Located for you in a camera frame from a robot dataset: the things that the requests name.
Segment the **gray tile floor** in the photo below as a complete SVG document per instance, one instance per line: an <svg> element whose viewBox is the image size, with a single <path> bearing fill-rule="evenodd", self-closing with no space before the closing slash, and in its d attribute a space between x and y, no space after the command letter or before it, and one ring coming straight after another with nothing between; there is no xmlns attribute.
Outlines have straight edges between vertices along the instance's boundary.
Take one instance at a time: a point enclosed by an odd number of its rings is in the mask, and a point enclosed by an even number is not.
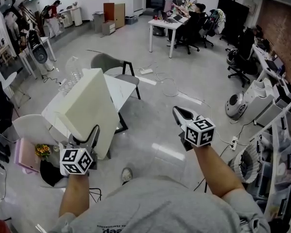
<svg viewBox="0 0 291 233"><path fill-rule="evenodd" d="M202 45L200 52L192 51L188 55L185 48L174 50L173 58L169 59L169 47L165 37L153 38L153 52L148 51L149 27L151 18L142 16L134 25L118 29L111 36L101 37L92 29L87 29L83 35L74 40L68 40L65 46L55 50L56 69L49 73L51 78L61 81L65 75L65 64L71 56L80 59L85 68L90 68L90 61L97 53L96 50L108 53L115 58L131 61L133 67L147 67L156 72L164 72L160 78L172 77L179 90L192 97L205 101L211 106L211 112L205 104L199 105L181 97L167 97L163 94L174 95L177 90L171 80L157 82L151 85L140 82L139 90L142 100L138 100L135 92L121 110L121 114L129 129L114 136L111 144L112 159L100 161L97 171L90 173L90 186L102 190L102 199L121 186L120 174L124 167L133 169L134 177L149 175L167 175L194 190L202 181L203 175L192 151L186 152L180 138L180 128L177 126L172 108L175 105L196 110L205 117L212 115L213 122L221 138L230 141L247 123L230 124L225 114L225 102L235 93L242 91L238 78L228 79L229 71L226 64L226 42L219 37L210 38L213 48L205 49ZM154 80L154 74L144 78ZM31 100L20 108L22 115L38 114L58 92L55 81L43 83L40 75L35 80L32 76L21 85ZM247 143L248 138L259 130L253 125L246 126L241 135L241 142ZM213 145L221 154L227 144L220 141L216 135ZM222 158L227 162L242 149L238 146L236 152L227 150ZM63 190L39 187L39 175L24 174L12 162L6 166L6 198L0 203L0 218L12 217L12 223L19 232L39 232L39 224L48 231L54 225ZM4 195L4 171L0 169L0 198ZM197 191L203 192L202 184Z"/></svg>

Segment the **red brick wall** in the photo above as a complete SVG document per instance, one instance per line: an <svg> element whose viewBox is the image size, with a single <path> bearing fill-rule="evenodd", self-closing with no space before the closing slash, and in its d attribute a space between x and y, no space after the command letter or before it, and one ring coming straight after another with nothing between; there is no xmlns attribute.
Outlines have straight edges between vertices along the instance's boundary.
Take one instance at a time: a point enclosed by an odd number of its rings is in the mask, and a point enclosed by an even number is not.
<svg viewBox="0 0 291 233"><path fill-rule="evenodd" d="M264 38L286 67L286 79L291 82L291 7L272 0L263 0L258 25Z"/></svg>

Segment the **power strip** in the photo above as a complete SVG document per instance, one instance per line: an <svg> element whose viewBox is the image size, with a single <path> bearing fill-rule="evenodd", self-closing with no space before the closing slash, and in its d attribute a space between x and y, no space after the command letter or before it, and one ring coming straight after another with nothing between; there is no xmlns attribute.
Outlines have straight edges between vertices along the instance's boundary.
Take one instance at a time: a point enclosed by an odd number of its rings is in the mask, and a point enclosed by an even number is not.
<svg viewBox="0 0 291 233"><path fill-rule="evenodd" d="M149 73L153 73L153 70L152 69L141 70L140 73L142 75L146 75L146 74L149 74Z"/></svg>
<svg viewBox="0 0 291 233"><path fill-rule="evenodd" d="M237 147L237 142L238 142L238 138L233 136L232 142L231 142L231 150L235 151L236 147Z"/></svg>

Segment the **foot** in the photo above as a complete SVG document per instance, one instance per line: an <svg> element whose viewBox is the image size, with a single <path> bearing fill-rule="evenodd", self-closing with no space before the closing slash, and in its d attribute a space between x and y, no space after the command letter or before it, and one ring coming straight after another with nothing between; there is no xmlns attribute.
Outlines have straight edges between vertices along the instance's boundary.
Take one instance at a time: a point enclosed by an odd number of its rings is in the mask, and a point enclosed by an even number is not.
<svg viewBox="0 0 291 233"><path fill-rule="evenodd" d="M132 170L128 167L122 171L122 182L128 182L132 179Z"/></svg>
<svg viewBox="0 0 291 233"><path fill-rule="evenodd" d="M9 145L6 145L4 147L4 150L5 150L5 154L10 157L11 156L11 151L10 151Z"/></svg>

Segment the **gray chair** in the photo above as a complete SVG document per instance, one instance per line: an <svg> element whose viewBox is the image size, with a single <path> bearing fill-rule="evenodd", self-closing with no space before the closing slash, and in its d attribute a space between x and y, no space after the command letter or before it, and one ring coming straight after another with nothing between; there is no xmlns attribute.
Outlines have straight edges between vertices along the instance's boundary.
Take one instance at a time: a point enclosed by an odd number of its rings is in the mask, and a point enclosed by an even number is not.
<svg viewBox="0 0 291 233"><path fill-rule="evenodd" d="M131 75L125 74L126 65L129 65ZM126 82L135 84L138 99L141 99L138 90L139 79L135 77L131 62L115 59L105 53L100 53L96 55L91 62L91 68L101 68L103 73L116 67L123 67L122 74L119 74L118 76L116 76L116 78L119 80L124 80Z"/></svg>

